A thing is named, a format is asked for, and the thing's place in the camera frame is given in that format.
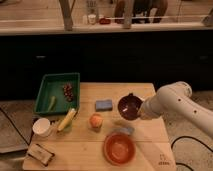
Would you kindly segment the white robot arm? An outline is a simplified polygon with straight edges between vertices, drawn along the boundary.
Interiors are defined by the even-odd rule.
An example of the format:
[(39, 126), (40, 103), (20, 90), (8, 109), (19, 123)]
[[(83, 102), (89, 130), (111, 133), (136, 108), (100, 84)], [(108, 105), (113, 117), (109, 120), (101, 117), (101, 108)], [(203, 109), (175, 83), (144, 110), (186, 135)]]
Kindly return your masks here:
[(191, 86), (183, 81), (160, 87), (156, 94), (140, 106), (138, 115), (142, 120), (156, 119), (164, 113), (182, 115), (213, 139), (213, 111), (190, 99)]

